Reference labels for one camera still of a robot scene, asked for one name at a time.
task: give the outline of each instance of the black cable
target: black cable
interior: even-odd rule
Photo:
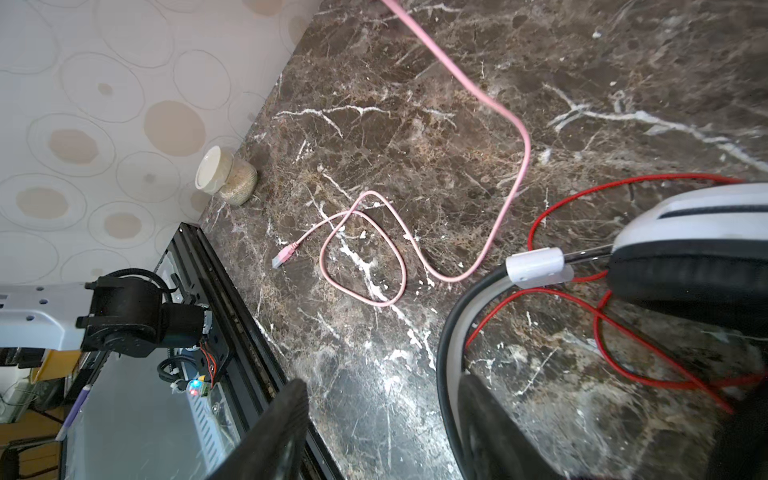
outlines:
[[[198,371],[197,362],[195,362],[194,359],[185,355],[171,356],[157,364],[157,375],[160,377],[161,380],[164,380],[165,382],[168,382],[168,383],[173,383],[173,382],[176,382],[177,380],[184,380],[184,374],[182,374],[182,372],[179,372],[176,375],[171,375],[170,373],[165,371],[165,367],[175,366],[177,362],[186,362],[192,365],[195,368],[196,372]]]
[[[57,419],[56,417],[54,417],[53,415],[51,415],[48,412],[43,412],[42,410],[37,410],[35,407],[32,407],[32,406],[27,407],[27,410],[31,410],[31,411],[37,413],[38,415],[43,415],[46,419],[53,420],[54,422],[56,422],[56,423],[58,423],[60,425],[64,425],[64,420]]]
[[[165,280],[163,280],[163,277],[161,277],[160,275],[157,275],[155,272],[151,270],[145,270],[143,268],[124,268],[122,270],[115,270],[112,273],[107,273],[104,276],[129,276],[129,275],[145,276],[148,279],[155,282],[157,286],[160,288],[161,292],[163,292],[163,296],[165,296],[165,300],[168,303],[173,303],[174,301],[173,297],[170,296],[172,292],[179,290],[178,286],[173,290],[169,289],[168,284],[165,283]]]
[[[472,285],[472,287],[458,299],[448,315],[448,318],[445,319],[445,325],[442,327],[440,342],[437,348],[437,397],[440,403],[442,423],[445,426],[445,434],[448,436],[448,442],[453,450],[453,456],[456,458],[458,469],[461,470],[464,478],[467,478],[467,475],[464,463],[464,453],[462,451],[462,439],[458,434],[458,427],[453,418],[451,401],[448,395],[448,377],[446,372],[448,368],[448,347],[451,343],[453,330],[456,327],[458,318],[461,316],[464,308],[466,308],[467,305],[480,294],[480,292],[503,279],[505,276],[507,276],[507,266],[505,263],[502,263],[488,275],[482,277],[477,283]]]

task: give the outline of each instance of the headphone ear cushion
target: headphone ear cushion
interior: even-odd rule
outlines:
[[[665,240],[622,247],[606,278],[614,295],[669,315],[768,335],[768,242]]]

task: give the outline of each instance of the usb connector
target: usb connector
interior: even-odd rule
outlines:
[[[283,248],[280,253],[272,259],[272,268],[280,268],[281,265],[288,261],[295,251],[296,246],[293,243]]]

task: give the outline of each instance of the jar lid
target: jar lid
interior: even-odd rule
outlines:
[[[232,157],[218,145],[212,147],[197,167],[194,186],[207,194],[213,195],[226,183],[232,170]]]

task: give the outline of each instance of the wall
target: wall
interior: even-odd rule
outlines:
[[[0,283],[157,262],[319,0],[0,2]]]

